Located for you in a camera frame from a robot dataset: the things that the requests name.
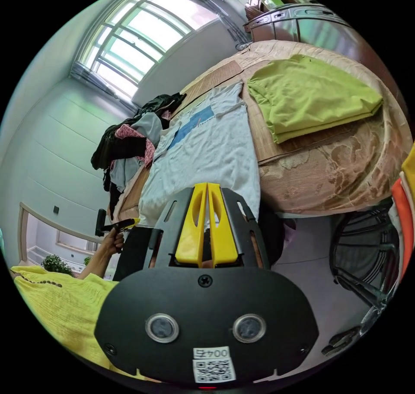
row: label sticker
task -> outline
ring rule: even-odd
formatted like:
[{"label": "label sticker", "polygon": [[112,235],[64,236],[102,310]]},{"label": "label sticker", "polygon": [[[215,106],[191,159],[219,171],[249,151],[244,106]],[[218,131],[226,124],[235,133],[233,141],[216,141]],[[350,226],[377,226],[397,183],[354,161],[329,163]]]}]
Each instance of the label sticker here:
[{"label": "label sticker", "polygon": [[197,383],[235,381],[229,347],[193,348],[193,374]]}]

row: bed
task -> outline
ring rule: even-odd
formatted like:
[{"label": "bed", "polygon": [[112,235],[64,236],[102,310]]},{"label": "bed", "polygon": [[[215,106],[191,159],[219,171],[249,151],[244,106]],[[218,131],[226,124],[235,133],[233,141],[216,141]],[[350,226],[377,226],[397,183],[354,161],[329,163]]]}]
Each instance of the bed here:
[{"label": "bed", "polygon": [[[261,195],[275,210],[294,216],[323,216],[361,210],[390,196],[413,140],[404,113],[379,78],[340,54],[291,41],[260,41],[222,60],[181,93],[187,93],[172,122],[200,104],[213,87],[245,83],[269,61],[304,54],[339,67],[377,90],[384,99],[373,117],[289,140],[272,141],[265,120],[244,84],[249,126],[261,180]],[[131,180],[115,221],[139,217],[138,202],[150,169]]]}]

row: window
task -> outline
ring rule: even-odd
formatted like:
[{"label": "window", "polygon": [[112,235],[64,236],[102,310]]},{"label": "window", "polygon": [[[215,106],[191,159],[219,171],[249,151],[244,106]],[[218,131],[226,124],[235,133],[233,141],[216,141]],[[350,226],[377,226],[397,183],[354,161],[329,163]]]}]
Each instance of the window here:
[{"label": "window", "polygon": [[75,237],[74,235],[59,230],[57,230],[56,234],[56,244],[84,254],[94,254],[99,247],[98,243],[84,240],[83,238]]},{"label": "window", "polygon": [[99,25],[78,61],[132,99],[168,50],[217,18],[191,0],[125,0]]}]

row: door frame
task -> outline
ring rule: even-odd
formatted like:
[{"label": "door frame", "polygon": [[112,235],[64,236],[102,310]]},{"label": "door frame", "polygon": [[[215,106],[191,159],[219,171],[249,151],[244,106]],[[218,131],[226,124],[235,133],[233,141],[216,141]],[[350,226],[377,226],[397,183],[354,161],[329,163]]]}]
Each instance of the door frame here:
[{"label": "door frame", "polygon": [[27,242],[26,242],[26,235],[27,235],[27,221],[29,218],[29,214],[35,218],[37,218],[39,221],[44,222],[50,227],[53,227],[54,229],[57,229],[59,231],[62,231],[64,233],[73,235],[78,238],[82,238],[87,241],[93,241],[94,243],[101,243],[102,238],[101,237],[92,237],[90,235],[82,234],[74,230],[67,229],[66,227],[60,226],[59,224],[45,218],[44,216],[41,216],[34,210],[32,210],[29,206],[26,204],[20,202],[19,204],[19,224],[18,224],[18,230],[17,230],[17,236],[19,239],[18,242],[18,253],[19,253],[19,261],[27,262]]}]

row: green plant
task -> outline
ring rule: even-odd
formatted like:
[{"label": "green plant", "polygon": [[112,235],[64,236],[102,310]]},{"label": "green plant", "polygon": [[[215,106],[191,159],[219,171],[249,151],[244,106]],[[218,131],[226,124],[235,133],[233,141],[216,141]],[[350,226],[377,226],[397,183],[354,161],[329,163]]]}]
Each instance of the green plant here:
[{"label": "green plant", "polygon": [[64,273],[73,277],[71,268],[55,254],[46,256],[42,261],[41,266],[48,272]]}]

